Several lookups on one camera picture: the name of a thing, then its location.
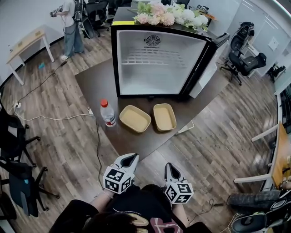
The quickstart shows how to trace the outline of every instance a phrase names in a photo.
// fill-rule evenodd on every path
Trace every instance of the wooden floor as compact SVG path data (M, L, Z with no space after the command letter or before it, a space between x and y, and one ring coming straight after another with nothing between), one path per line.
M83 54L70 58L57 70L56 76L21 101L18 111L21 116L26 119L39 115L64 118L87 113L88 105L74 75L111 57L110 32L102 32L100 38L84 39L84 44ZM24 78L24 86L14 77L6 83L2 98L6 110L9 111L16 101L58 67L62 47L63 41L51 47L54 63L43 51L18 71ZM42 62L45 67L38 69ZM244 78L242 86L233 80L193 120L195 127L192 130L172 137L140 161L135 173L136 183L141 187L149 183L164 185L164 166L173 162L185 171L195 190L193 198L185 205L189 219L195 218L193 223L203 221L214 233L225 229L233 216L228 207L213 207L209 213L197 215L210 209L210 199L224 203L233 192L255 192L260 188L261 183L237 186L233 179L263 174L267 170L270 156L267 139L252 143L251 138L276 124L273 93L274 87L268 77ZM47 166L45 189L59 193L61 197L55 200L43 195L50 210L40 210L38 218L24 215L16 206L18 218L12 223L19 233L43 233L48 232L70 200L77 198L90 202L100 192L100 165L96 157L98 136L95 119L91 116L63 121L39 118L28 124L27 138L36 135L42 138L28 146L37 163L34 175L37 176L42 166ZM100 127L99 131L104 172L118 155ZM5 178L7 172L1 171L1 175ZM9 193L7 185L4 190Z

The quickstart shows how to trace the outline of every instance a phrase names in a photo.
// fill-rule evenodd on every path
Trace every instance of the bottle label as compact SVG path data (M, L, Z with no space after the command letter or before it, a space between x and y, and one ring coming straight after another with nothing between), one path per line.
M116 123L115 115L112 118L105 120L105 124L108 126L115 125L115 123Z

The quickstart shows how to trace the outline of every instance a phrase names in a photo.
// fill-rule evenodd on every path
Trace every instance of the flower bouquet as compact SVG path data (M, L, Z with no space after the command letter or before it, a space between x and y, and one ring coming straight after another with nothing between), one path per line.
M161 0L153 0L148 4L139 2L135 21L150 25L162 24L170 26L174 23L197 30L198 27L208 31L208 19L198 11L185 9L184 4L163 5Z

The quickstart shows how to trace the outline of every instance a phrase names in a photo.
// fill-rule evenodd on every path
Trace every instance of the plastic water bottle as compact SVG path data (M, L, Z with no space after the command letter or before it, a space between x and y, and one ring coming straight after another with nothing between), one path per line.
M105 124L108 127L113 127L114 125L116 125L116 118L113 108L110 106L107 100L101 100L100 104L100 113L103 120L105 121Z

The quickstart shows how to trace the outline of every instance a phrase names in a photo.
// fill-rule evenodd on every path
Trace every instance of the black shirt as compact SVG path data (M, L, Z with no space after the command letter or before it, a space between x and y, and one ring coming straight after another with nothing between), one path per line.
M164 230L173 233L194 232L192 226L186 229L172 213L169 201L156 185L145 186L142 190L136 186L129 187L108 204L106 211L130 213L144 219L145 224L138 228L146 229L149 233ZM58 217L50 233L81 233L87 219L96 214L98 210L92 205L73 200Z

